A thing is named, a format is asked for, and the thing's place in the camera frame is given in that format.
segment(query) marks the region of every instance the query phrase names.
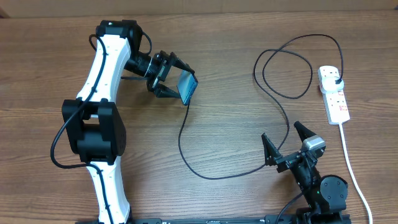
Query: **white cord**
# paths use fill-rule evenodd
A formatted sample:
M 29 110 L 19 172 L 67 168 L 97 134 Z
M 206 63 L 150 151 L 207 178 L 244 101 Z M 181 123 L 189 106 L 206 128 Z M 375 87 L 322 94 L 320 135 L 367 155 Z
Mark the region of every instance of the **white cord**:
M 343 124 L 339 123 L 338 127 L 340 128 L 341 142 L 343 143 L 344 156 L 346 158 L 349 174 L 351 175 L 351 178 L 352 178 L 352 180 L 354 182 L 354 186 L 355 186 L 356 191 L 358 192 L 359 196 L 361 197 L 361 199 L 363 201 L 363 204 L 366 207 L 366 211 L 368 211 L 369 224 L 373 224 L 373 217 L 372 217 L 371 208 L 369 207 L 368 202 L 365 199 L 365 196 L 362 194 L 361 189 L 359 189 L 358 183 L 356 182 L 356 179 L 355 179 L 355 176 L 354 176 L 353 169 L 351 168 L 351 164 L 349 163 L 347 146 L 346 146 L 346 139 L 344 137 L 344 131 L 343 131 Z

